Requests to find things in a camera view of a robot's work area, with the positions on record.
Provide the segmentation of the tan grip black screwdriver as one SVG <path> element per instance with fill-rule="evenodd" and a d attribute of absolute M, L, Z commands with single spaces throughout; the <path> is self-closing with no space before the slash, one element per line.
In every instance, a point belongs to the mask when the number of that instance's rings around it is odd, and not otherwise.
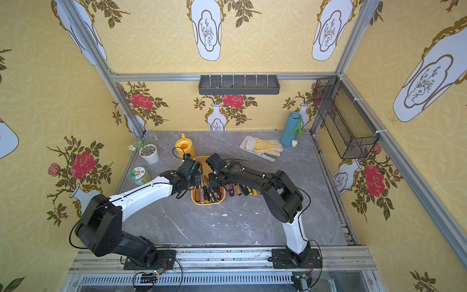
<path fill-rule="evenodd" d="M 235 191 L 237 192 L 237 195 L 242 195 L 242 190 L 239 185 L 235 185 Z"/>

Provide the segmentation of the yellow storage box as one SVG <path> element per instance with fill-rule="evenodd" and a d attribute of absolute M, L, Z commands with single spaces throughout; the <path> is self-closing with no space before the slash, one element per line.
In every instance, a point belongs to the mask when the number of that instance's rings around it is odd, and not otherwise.
<path fill-rule="evenodd" d="M 207 165 L 209 156 L 199 156 L 196 158 L 201 163 L 199 168 L 200 183 L 191 191 L 191 199 L 197 206 L 210 206 L 222 203 L 229 192 L 223 186 L 211 184 L 210 174 L 214 171 Z"/>

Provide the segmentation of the black handled screwdriver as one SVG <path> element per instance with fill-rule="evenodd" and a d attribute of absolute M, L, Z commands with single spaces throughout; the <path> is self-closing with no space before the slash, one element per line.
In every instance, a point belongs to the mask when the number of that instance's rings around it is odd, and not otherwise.
<path fill-rule="evenodd" d="M 243 195 L 245 195 L 245 196 L 249 195 L 249 192 L 248 192 L 247 188 L 245 188 L 243 185 L 240 185 L 240 188 L 242 190 Z"/>

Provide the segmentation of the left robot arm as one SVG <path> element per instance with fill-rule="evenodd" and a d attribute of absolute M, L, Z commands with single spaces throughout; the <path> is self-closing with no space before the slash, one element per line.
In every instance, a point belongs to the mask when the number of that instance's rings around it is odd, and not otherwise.
<path fill-rule="evenodd" d="M 145 237 L 123 231 L 122 224 L 133 214 L 174 194 L 183 196 L 195 186 L 201 163 L 191 157 L 178 170 L 161 173 L 150 182 L 113 197 L 101 193 L 92 197 L 71 233 L 97 257 L 119 254 L 140 268 L 151 268 L 158 256 L 155 245 Z"/>

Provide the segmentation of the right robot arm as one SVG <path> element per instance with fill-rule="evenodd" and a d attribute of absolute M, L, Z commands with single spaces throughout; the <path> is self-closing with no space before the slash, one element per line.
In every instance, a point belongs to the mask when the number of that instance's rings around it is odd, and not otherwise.
<path fill-rule="evenodd" d="M 290 253 L 301 258 L 310 254 L 310 241 L 305 236 L 302 224 L 303 192 L 285 172 L 259 172 L 239 161 L 223 160 L 216 153 L 208 157 L 206 164 L 214 172 L 215 182 L 243 185 L 259 191 L 270 213 L 282 223 Z"/>

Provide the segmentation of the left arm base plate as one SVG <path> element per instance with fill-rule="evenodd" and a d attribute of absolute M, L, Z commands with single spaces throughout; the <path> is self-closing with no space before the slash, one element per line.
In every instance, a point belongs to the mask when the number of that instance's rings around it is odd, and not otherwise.
<path fill-rule="evenodd" d="M 176 260 L 174 249 L 151 250 L 142 259 L 126 258 L 124 270 L 172 270 Z"/>

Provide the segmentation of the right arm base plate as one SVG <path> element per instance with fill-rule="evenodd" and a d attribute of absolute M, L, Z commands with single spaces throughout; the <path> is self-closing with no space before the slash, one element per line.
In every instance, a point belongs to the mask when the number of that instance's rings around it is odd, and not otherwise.
<path fill-rule="evenodd" d="M 274 269 L 322 268 L 322 257 L 318 249 L 305 249 L 301 254 L 293 253 L 288 248 L 273 249 L 268 261 L 273 264 Z"/>

